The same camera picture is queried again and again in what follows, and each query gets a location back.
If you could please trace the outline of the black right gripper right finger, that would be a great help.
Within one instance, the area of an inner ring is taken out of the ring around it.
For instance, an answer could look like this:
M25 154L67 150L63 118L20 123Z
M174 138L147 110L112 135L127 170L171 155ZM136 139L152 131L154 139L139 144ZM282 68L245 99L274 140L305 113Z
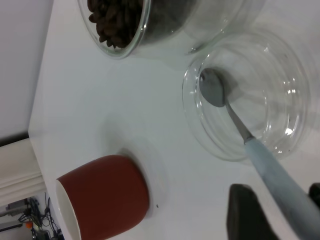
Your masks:
M320 200L320 183L313 183L308 191L309 197L313 201L319 201Z

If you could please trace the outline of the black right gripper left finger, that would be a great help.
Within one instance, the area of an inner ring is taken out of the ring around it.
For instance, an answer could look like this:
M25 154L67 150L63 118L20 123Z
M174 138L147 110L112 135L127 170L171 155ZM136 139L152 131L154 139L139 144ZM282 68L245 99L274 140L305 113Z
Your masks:
M226 229L229 240L278 239L256 193L246 184L229 188Z

